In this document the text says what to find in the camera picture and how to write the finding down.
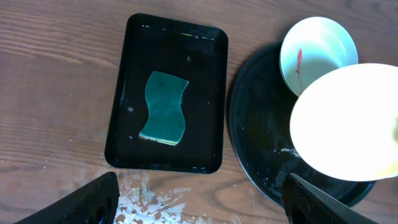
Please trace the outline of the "green yellow sponge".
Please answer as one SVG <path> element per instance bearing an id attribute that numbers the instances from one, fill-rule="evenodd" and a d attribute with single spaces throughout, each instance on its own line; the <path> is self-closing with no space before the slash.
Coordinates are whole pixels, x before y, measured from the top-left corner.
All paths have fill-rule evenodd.
<path id="1" fill-rule="evenodd" d="M 189 81 L 153 71 L 146 83 L 148 118 L 139 132 L 146 140 L 176 146 L 186 128 L 182 98 Z"/>

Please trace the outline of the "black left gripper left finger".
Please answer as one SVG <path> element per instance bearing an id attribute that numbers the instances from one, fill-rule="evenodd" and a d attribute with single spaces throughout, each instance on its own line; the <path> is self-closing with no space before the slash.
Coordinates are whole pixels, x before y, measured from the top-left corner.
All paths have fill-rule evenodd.
<path id="1" fill-rule="evenodd" d="M 119 199 L 115 172 L 107 172 L 16 224 L 112 224 Z"/>

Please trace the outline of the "yellow plate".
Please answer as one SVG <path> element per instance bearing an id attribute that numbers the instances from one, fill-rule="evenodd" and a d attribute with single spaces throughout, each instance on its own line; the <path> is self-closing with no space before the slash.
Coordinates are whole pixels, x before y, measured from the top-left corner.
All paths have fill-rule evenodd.
<path id="1" fill-rule="evenodd" d="M 397 177 L 397 67 L 362 63 L 327 73 L 299 96 L 289 128 L 299 156 L 322 174 Z"/>

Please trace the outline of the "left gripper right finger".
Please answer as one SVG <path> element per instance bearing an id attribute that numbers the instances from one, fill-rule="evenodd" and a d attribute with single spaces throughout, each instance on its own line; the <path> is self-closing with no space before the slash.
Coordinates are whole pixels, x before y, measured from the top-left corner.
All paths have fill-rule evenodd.
<path id="1" fill-rule="evenodd" d="M 281 201 L 290 224 L 377 224 L 294 173 L 284 180 Z"/>

